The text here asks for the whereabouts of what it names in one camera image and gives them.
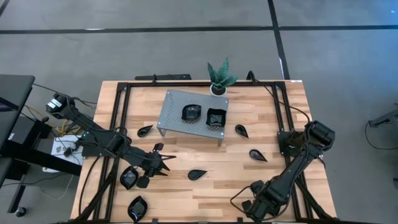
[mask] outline black clamp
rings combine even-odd
[[[246,80],[251,80],[252,84],[255,84],[257,82],[256,77],[254,76],[254,73],[251,70],[249,71]]]
[[[238,220],[236,222],[238,224],[243,224],[243,218],[242,217],[238,217]]]
[[[156,85],[156,81],[157,81],[157,77],[156,77],[156,75],[154,74],[154,79],[152,80],[152,84],[153,84],[153,85]]]

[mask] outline black bowl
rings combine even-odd
[[[195,121],[200,118],[201,106],[200,105],[187,105],[182,108],[181,119],[184,121]]]
[[[206,124],[211,127],[224,127],[226,119],[226,111],[222,109],[209,108],[207,111]]]

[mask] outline white pot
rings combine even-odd
[[[214,94],[214,93],[213,93],[213,90],[211,90],[211,89],[212,89],[212,87],[213,87],[213,84],[211,84],[211,86],[210,86],[210,93],[211,93],[213,96],[220,96],[220,97],[224,97],[224,96],[226,96],[226,93],[228,92],[228,88],[227,88],[227,87],[225,87],[225,92],[224,92],[222,95],[217,95],[217,94]]]

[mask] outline green leaves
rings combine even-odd
[[[210,65],[210,63],[207,63],[207,70],[209,71],[210,75],[210,81],[216,82],[216,71],[214,71],[213,66]]]
[[[210,80],[214,87],[222,89],[228,87],[236,82],[237,76],[231,76],[228,74],[229,60],[228,57],[224,60],[218,72],[214,71],[213,67],[207,63],[207,70],[209,71]]]
[[[217,81],[221,82],[228,77],[228,69],[229,69],[229,61],[228,57],[224,60],[223,64],[221,65],[220,69],[218,69],[218,77]]]
[[[228,86],[234,84],[236,82],[236,80],[238,80],[237,76],[229,76],[226,79],[224,79],[223,81],[221,81],[220,84],[223,87],[228,87]]]

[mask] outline potted plant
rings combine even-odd
[[[210,63],[207,63],[207,69],[210,75],[210,93],[213,96],[225,96],[227,92],[227,87],[234,84],[238,79],[237,76],[229,75],[229,62],[228,57],[224,60],[221,67],[218,69],[218,72],[213,69],[213,66]]]

